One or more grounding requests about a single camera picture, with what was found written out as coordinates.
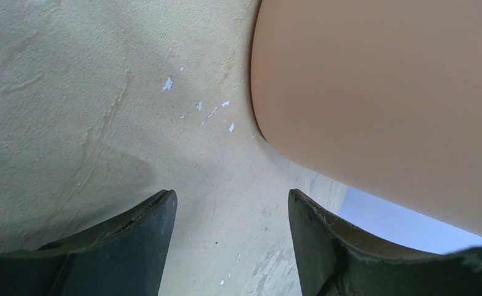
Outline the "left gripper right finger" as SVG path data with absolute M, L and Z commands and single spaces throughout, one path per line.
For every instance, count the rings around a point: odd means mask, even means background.
M 395 244 L 298 189 L 288 218 L 303 295 L 482 295 L 482 247 L 438 255 Z

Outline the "orange plastic bin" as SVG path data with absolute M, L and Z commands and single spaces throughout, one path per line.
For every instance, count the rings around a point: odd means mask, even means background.
M 482 236 L 482 1 L 263 1 L 250 70 L 284 157 Z

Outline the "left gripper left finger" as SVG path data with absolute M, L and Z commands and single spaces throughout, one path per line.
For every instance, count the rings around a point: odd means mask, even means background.
M 0 253 L 0 295 L 157 295 L 177 206 L 162 190 L 36 250 Z

